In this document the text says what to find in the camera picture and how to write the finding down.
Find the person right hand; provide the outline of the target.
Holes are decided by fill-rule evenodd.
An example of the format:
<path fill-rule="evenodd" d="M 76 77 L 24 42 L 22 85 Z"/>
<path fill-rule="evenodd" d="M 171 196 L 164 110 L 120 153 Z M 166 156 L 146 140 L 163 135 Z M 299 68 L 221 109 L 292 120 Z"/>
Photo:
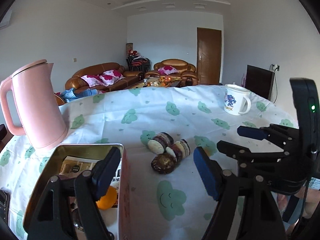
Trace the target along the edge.
<path fill-rule="evenodd" d="M 319 190 L 308 189 L 305 202 L 303 202 L 304 193 L 305 187 L 302 187 L 298 193 L 291 196 L 277 194 L 277 204 L 283 221 L 291 224 L 296 222 L 300 217 L 301 211 L 304 218 L 309 219 L 312 217 L 319 204 Z"/>

